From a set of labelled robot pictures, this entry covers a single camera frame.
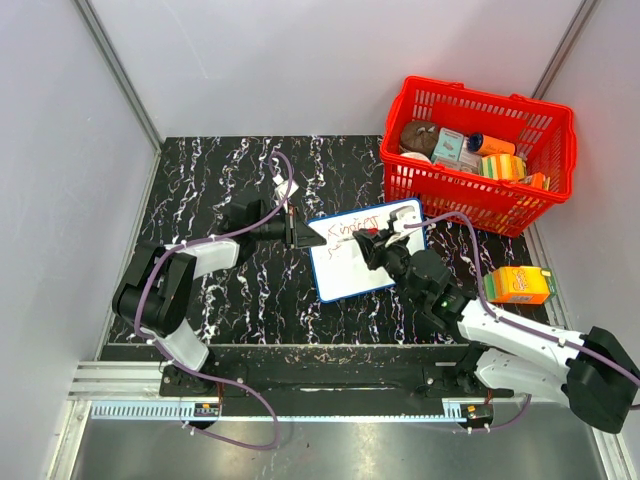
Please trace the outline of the blue framed whiteboard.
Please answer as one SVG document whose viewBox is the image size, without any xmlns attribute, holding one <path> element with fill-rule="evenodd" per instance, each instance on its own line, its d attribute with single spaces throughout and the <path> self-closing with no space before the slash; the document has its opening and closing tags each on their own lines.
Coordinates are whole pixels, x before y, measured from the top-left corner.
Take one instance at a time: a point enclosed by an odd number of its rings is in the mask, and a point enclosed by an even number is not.
<svg viewBox="0 0 640 480">
<path fill-rule="evenodd" d="M 390 213 L 404 206 L 413 207 L 420 220 L 423 220 L 421 202 L 416 198 L 409 198 L 309 221 L 309 226 L 327 240 L 325 246 L 310 249 L 311 265 L 321 302 L 329 303 L 394 285 L 383 268 L 367 268 L 356 241 L 337 246 L 335 242 L 351 237 L 360 229 L 381 230 L 387 227 Z"/>
</svg>

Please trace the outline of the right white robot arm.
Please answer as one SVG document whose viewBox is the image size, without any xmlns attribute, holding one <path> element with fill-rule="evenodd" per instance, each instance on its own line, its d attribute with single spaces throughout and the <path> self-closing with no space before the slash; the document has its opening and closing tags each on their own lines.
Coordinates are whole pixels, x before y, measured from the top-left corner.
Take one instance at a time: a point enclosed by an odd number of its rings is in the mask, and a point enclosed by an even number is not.
<svg viewBox="0 0 640 480">
<path fill-rule="evenodd" d="M 612 434 L 637 409 L 639 369 L 610 331 L 564 330 L 493 307 L 459 288 L 437 252 L 410 252 L 390 229 L 358 230 L 353 237 L 367 268 L 385 270 L 433 330 L 470 346 L 454 373 L 463 394 L 486 388 L 531 394 Z"/>
</svg>

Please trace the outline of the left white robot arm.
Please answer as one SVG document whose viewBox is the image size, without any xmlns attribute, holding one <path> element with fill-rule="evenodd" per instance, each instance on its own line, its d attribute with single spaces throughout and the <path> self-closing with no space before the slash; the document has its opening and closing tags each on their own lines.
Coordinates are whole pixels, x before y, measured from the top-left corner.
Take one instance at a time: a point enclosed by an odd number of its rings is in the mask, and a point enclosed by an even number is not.
<svg viewBox="0 0 640 480">
<path fill-rule="evenodd" d="M 233 203 L 211 240 L 195 241 L 179 251 L 173 245 L 140 242 L 116 289 L 114 314 L 185 366 L 182 384 L 195 395 L 211 392 L 217 373 L 207 365 L 208 347 L 186 320 L 192 285 L 207 274 L 246 262 L 261 241 L 280 241 L 289 249 L 326 244 L 292 205 L 269 217 L 262 200 Z"/>
</svg>

